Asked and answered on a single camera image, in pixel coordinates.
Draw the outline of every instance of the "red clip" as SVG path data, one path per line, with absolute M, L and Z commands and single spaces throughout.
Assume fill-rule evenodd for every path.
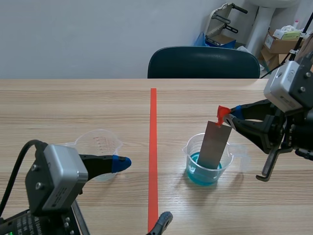
M 224 120 L 224 116 L 227 114 L 230 114 L 231 110 L 227 107 L 223 107 L 223 106 L 219 106 L 219 108 L 217 109 L 217 118 L 218 118 L 218 122 L 216 123 L 217 126 L 222 126 Z

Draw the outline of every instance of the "empty measuring cup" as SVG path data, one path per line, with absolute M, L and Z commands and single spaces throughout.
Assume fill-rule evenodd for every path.
M 64 145 L 77 149 L 79 154 L 103 156 L 118 155 L 117 151 L 122 147 L 123 143 L 111 131 L 99 129 L 89 131 L 79 137 L 75 142 L 65 143 Z M 106 181 L 112 179 L 115 174 L 103 174 L 94 179 L 96 181 Z
M 220 178 L 223 172 L 231 165 L 235 157 L 240 157 L 240 171 L 246 171 L 250 158 L 246 154 L 246 148 L 243 145 L 227 143 L 223 152 L 220 164 L 217 169 L 208 169 L 197 164 L 201 150 L 204 133 L 193 136 L 183 148 L 187 157 L 186 172 L 188 177 L 199 185 L 211 185 Z

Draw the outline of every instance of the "red tape line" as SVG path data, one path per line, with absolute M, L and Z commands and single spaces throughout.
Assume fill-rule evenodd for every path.
M 149 135 L 148 232 L 158 220 L 157 195 L 157 89 L 151 88 Z

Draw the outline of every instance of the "metal plate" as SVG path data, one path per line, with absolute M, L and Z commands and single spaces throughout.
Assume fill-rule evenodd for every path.
M 226 147 L 231 127 L 217 126 L 209 121 L 200 150 L 198 164 L 208 169 L 217 169 Z

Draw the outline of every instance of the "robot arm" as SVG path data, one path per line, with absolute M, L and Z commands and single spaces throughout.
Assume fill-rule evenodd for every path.
M 14 166 L 0 204 L 0 216 L 23 157 L 32 145 L 36 147 L 36 160 L 25 179 L 29 209 L 8 219 L 0 218 L 0 235 L 90 235 L 76 197 L 87 181 L 121 172 L 130 167 L 131 160 L 116 155 L 79 154 L 74 148 L 29 141 Z M 172 218 L 170 212 L 163 213 L 148 235 L 161 235 Z
M 237 106 L 223 116 L 223 121 L 268 154 L 258 180 L 270 179 L 279 154 L 295 149 L 298 156 L 313 160 L 312 56 L 313 52 L 273 72 L 264 90 L 266 100 Z

